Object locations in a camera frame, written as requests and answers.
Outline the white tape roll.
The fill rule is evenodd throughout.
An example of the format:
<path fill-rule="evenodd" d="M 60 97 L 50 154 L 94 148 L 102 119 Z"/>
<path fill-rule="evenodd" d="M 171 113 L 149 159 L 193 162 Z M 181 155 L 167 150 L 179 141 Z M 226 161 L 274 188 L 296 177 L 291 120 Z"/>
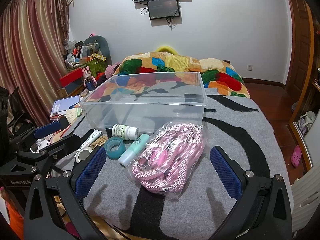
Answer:
<path fill-rule="evenodd" d="M 76 163 L 80 163 L 83 160 L 86 160 L 87 157 L 92 153 L 92 149 L 90 147 L 85 147 L 80 150 L 75 154 L 75 161 Z"/>

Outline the white ointment tube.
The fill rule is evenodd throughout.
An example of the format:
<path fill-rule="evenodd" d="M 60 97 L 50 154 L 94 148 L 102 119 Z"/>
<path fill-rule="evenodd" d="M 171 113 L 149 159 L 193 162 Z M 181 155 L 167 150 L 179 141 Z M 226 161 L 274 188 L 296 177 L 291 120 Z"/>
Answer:
<path fill-rule="evenodd" d="M 78 152 L 90 146 L 95 140 L 97 140 L 102 135 L 102 132 L 94 129 L 93 133 L 83 142 L 83 144 L 78 149 Z"/>

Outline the wooden stamp block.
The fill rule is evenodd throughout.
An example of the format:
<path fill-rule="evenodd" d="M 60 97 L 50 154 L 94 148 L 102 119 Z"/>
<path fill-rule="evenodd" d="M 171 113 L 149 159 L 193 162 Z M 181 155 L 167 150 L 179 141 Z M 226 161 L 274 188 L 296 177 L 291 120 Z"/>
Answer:
<path fill-rule="evenodd" d="M 94 142 L 90 144 L 90 148 L 95 149 L 97 146 L 103 146 L 107 140 L 108 137 L 102 134 L 100 137 L 98 137 Z"/>

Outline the teal tape roll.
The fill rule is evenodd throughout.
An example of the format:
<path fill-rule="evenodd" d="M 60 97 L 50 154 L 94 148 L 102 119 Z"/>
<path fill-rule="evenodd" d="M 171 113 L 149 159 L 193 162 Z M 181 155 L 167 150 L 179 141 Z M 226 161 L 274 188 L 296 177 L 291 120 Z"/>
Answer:
<path fill-rule="evenodd" d="M 126 151 L 125 144 L 121 137 L 111 137 L 103 145 L 106 154 L 111 160 L 118 160 Z"/>

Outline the white pill bottle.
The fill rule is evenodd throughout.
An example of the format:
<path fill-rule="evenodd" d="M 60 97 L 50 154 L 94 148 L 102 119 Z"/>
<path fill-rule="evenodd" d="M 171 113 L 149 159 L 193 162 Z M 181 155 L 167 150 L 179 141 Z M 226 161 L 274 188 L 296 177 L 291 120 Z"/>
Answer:
<path fill-rule="evenodd" d="M 139 128 L 121 124 L 114 125 L 111 133 L 113 137 L 120 137 L 123 140 L 136 140 L 140 136 Z"/>

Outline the mint green tube bottle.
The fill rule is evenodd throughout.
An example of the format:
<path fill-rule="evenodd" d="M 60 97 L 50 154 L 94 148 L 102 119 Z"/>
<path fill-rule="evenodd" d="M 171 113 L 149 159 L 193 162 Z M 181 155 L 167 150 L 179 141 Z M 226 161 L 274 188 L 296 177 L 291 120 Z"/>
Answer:
<path fill-rule="evenodd" d="M 149 137 L 150 136 L 148 134 L 142 134 L 138 137 L 118 159 L 120 165 L 127 167 L 127 165 L 129 165 L 131 161 L 133 161 L 133 159 L 142 152 Z"/>

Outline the blue white notebook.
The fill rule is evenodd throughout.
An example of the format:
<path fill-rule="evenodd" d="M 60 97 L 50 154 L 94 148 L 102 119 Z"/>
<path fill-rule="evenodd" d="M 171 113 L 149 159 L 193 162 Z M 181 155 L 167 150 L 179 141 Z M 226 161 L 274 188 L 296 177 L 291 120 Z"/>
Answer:
<path fill-rule="evenodd" d="M 79 95 L 54 101 L 52 110 L 51 110 L 51 116 L 54 116 L 56 114 L 61 114 L 62 112 L 67 111 L 67 109 L 69 109 L 71 106 L 74 106 L 79 102 L 80 102 Z"/>

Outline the grey black striped blanket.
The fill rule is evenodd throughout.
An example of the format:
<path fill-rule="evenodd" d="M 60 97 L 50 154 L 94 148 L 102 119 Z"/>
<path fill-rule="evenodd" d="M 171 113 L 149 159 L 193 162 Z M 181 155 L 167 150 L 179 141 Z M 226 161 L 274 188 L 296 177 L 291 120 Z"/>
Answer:
<path fill-rule="evenodd" d="M 280 174 L 290 185 L 283 154 L 274 130 L 250 98 L 220 96 L 206 90 L 203 125 L 244 170 L 260 177 Z M 235 204 L 205 151 L 180 198 L 169 200 L 129 180 L 117 161 L 108 159 L 94 182 L 84 208 L 101 228 L 112 225 L 131 238 L 209 239 Z"/>

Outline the pink rabbit toy bottle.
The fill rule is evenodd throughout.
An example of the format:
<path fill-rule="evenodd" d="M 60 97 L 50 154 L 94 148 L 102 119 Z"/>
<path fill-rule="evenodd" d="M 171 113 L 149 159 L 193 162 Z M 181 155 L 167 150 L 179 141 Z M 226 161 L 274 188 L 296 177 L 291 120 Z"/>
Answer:
<path fill-rule="evenodd" d="M 84 78 L 84 87 L 88 89 L 88 91 L 93 91 L 97 87 L 97 81 L 92 75 L 89 66 L 82 67 L 82 73 Z"/>

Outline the pink croc shoe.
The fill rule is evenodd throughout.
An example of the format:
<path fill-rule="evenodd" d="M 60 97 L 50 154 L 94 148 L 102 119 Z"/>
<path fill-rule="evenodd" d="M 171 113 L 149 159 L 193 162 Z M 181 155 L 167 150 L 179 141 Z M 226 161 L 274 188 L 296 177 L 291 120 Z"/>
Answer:
<path fill-rule="evenodd" d="M 293 153 L 291 155 L 291 164 L 294 168 L 298 167 L 301 157 L 302 157 L 302 152 L 301 152 L 300 146 L 297 145 L 294 148 Z"/>

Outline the red box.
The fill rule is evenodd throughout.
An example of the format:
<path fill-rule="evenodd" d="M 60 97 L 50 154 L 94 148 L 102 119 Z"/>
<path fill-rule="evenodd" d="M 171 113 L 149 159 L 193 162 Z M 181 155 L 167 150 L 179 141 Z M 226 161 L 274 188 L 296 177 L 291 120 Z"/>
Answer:
<path fill-rule="evenodd" d="M 76 68 L 75 70 L 71 71 L 70 73 L 60 78 L 61 86 L 66 87 L 71 82 L 76 81 L 77 79 L 80 79 L 82 77 L 83 77 L 82 69 Z"/>

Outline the pink knit hat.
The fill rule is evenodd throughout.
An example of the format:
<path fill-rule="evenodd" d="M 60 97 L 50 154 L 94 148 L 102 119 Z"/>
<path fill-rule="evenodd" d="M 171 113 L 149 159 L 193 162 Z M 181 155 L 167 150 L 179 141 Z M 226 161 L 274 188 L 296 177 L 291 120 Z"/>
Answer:
<path fill-rule="evenodd" d="M 112 77 L 115 73 L 115 71 L 119 68 L 120 66 L 120 62 L 117 62 L 113 65 L 109 64 L 106 69 L 105 69 L 105 76 L 107 79 L 109 79 L 110 77 Z"/>

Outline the green gift box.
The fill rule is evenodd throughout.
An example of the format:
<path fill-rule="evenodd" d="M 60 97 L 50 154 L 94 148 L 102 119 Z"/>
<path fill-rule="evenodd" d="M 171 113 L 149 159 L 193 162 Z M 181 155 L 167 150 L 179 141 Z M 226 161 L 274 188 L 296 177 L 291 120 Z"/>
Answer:
<path fill-rule="evenodd" d="M 107 63 L 95 57 L 83 57 L 80 59 L 80 67 L 89 67 L 92 75 L 97 76 L 98 73 L 104 73 Z"/>

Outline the clear plastic storage box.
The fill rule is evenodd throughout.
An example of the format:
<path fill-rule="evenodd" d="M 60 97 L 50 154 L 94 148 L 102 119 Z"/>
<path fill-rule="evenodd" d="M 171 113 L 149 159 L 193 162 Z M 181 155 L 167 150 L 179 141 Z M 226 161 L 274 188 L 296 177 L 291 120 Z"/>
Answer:
<path fill-rule="evenodd" d="M 199 72 L 115 75 L 80 106 L 92 128 L 121 124 L 152 134 L 167 122 L 202 123 L 207 96 Z"/>

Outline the grey neck pillow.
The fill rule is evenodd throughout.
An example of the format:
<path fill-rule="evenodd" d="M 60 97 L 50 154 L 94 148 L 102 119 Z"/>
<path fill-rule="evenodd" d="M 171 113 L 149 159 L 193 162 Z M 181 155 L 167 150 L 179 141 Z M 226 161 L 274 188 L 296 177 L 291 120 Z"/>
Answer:
<path fill-rule="evenodd" d="M 106 62 L 107 63 L 111 63 L 112 60 L 111 60 L 111 57 L 110 57 L 110 49 L 109 49 L 109 46 L 108 46 L 108 42 L 106 41 L 106 39 L 102 36 L 99 36 L 99 35 L 94 35 L 94 36 L 91 36 L 89 38 L 87 38 L 85 41 L 84 41 L 84 45 L 89 45 L 90 43 L 92 44 L 99 44 L 100 46 L 100 51 L 102 53 L 102 55 L 104 57 L 106 57 Z"/>

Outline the colourful patchwork quilt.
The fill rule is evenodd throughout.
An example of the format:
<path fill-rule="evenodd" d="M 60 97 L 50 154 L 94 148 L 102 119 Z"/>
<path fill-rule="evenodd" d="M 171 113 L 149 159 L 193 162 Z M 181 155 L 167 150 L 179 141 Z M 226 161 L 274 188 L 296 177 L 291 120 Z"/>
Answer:
<path fill-rule="evenodd" d="M 216 88 L 221 95 L 250 97 L 249 90 L 234 67 L 229 62 L 215 58 L 198 60 L 191 56 L 157 51 L 127 56 L 121 63 L 116 63 L 111 67 L 114 73 L 103 73 L 97 81 L 98 86 L 114 75 L 199 72 L 205 88 Z"/>

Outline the striped pink beige curtain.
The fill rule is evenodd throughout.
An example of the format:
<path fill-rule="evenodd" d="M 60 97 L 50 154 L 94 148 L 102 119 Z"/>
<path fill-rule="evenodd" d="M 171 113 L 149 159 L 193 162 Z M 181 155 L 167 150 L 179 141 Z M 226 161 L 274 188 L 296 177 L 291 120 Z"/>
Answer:
<path fill-rule="evenodd" d="M 38 126 L 49 122 L 67 74 L 69 0 L 11 0 L 1 14 L 1 86 L 19 89 Z"/>

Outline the yellow pillow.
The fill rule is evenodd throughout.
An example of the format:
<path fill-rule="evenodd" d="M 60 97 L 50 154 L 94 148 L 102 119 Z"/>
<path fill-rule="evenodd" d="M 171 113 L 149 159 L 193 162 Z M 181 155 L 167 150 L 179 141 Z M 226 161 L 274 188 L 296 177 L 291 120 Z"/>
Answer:
<path fill-rule="evenodd" d="M 155 52 L 166 52 L 172 55 L 178 55 L 178 52 L 170 46 L 160 46 L 155 50 Z"/>

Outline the brown wooden door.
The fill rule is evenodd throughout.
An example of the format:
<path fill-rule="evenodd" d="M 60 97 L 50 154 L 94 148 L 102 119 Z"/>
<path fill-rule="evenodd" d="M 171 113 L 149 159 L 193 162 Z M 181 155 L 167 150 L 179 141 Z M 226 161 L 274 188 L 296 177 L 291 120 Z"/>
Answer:
<path fill-rule="evenodd" d="M 310 7 L 305 0 L 289 0 L 292 20 L 292 52 L 286 90 L 297 99 L 306 81 L 313 49 L 313 19 Z"/>

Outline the white wall socket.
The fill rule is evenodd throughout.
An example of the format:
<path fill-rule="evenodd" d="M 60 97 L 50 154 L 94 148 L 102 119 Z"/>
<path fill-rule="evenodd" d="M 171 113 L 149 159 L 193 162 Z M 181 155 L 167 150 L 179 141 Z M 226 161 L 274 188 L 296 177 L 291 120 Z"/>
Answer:
<path fill-rule="evenodd" d="M 248 65 L 247 65 L 247 70 L 251 71 L 252 68 L 253 68 L 253 66 L 252 66 L 251 64 L 248 64 Z"/>

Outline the small black wall monitor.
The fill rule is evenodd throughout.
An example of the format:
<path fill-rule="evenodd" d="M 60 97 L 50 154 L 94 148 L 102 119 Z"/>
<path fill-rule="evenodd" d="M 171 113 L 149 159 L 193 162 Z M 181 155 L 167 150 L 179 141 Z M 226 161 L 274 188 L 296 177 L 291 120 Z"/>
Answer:
<path fill-rule="evenodd" d="M 149 0 L 147 7 L 150 20 L 180 17 L 178 0 Z"/>

